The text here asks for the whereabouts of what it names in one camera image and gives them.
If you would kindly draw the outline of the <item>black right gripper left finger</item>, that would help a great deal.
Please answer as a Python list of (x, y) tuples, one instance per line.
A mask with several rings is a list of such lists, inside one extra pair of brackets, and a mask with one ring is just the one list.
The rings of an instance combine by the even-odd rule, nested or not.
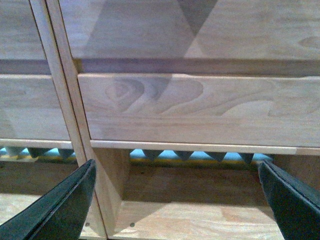
[(96, 162), (88, 160), (0, 226), (2, 240), (78, 240), (92, 204)]

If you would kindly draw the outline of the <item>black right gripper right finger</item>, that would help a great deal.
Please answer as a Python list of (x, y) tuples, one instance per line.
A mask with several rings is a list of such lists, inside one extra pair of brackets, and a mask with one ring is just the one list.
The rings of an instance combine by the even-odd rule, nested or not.
[(320, 238), (320, 192), (271, 161), (258, 167), (267, 203), (285, 240)]

